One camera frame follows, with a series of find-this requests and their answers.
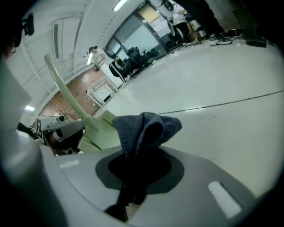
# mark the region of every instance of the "green pipe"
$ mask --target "green pipe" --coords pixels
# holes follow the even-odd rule
[[[62,78],[58,75],[58,72],[52,63],[52,59],[50,57],[50,54],[47,54],[44,56],[44,61],[46,62],[49,71],[55,81],[55,84],[57,85],[58,89],[62,93],[62,95],[67,99],[71,107],[75,110],[75,112],[80,116],[81,119],[85,119],[88,114],[86,111],[83,110],[83,108],[80,106],[80,104],[76,101],[76,99],[73,97],[71,94],[70,90],[67,88],[65,85],[64,81]]]

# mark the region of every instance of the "fluorescent light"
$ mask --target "fluorescent light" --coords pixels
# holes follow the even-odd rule
[[[31,106],[26,106],[26,110],[29,110],[29,111],[34,111],[35,108],[31,107]]]
[[[88,57],[87,65],[91,63],[92,56],[93,56],[93,53],[90,53]]]
[[[118,4],[114,7],[114,11],[117,12],[128,0],[120,0]]]

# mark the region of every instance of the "gray cloth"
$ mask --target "gray cloth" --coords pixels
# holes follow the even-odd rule
[[[135,159],[167,142],[182,128],[177,118],[149,112],[117,117],[112,122],[126,157]]]

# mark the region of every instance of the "shoe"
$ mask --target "shoe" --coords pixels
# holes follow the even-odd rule
[[[126,81],[129,82],[129,81],[130,81],[130,78],[131,78],[131,76],[128,75],[127,78],[126,78]]]
[[[226,38],[226,39],[230,39],[232,41],[234,41],[236,38],[234,36],[230,36],[228,35],[226,32],[223,32],[222,34],[220,34],[222,37]]]
[[[227,45],[231,43],[232,43],[231,39],[224,38],[220,35],[215,35],[214,37],[210,37],[210,46]]]
[[[183,46],[189,46],[189,45],[192,45],[192,43],[183,43],[182,45]]]

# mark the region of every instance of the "ceiling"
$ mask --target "ceiling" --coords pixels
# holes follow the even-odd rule
[[[65,83],[70,82],[84,70],[77,72],[77,69],[86,66],[89,47],[105,47],[122,22],[143,1],[128,0],[119,12],[114,12],[113,8],[119,0],[39,0],[27,12],[34,15],[35,33],[23,36],[16,53],[7,60],[11,72],[32,97],[29,106],[35,107],[35,111],[24,113],[21,122],[30,125],[58,91],[43,60],[45,54],[49,53],[54,59]],[[74,26],[74,51],[66,61],[57,60],[53,39],[54,23],[69,18],[77,18],[79,21],[78,26]],[[71,69],[67,70],[64,63],[71,63]]]

